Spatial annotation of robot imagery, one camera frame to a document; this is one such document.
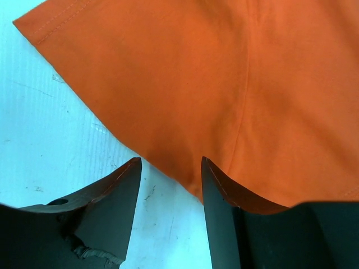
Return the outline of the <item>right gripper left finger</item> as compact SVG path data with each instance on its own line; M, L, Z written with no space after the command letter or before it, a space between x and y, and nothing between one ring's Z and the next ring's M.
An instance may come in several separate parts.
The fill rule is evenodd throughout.
M126 259L142 162L46 205L1 205L2 268L118 268Z

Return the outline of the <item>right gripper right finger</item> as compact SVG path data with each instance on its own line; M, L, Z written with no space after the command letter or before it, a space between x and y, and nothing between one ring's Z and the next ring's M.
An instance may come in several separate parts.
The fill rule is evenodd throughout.
M201 161L213 268L357 268L358 203L284 207Z

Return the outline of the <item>orange t-shirt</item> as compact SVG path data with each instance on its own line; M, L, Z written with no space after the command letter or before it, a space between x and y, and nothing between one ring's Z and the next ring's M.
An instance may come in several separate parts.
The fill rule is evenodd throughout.
M201 198L358 200L357 1L45 1L14 21L125 146Z

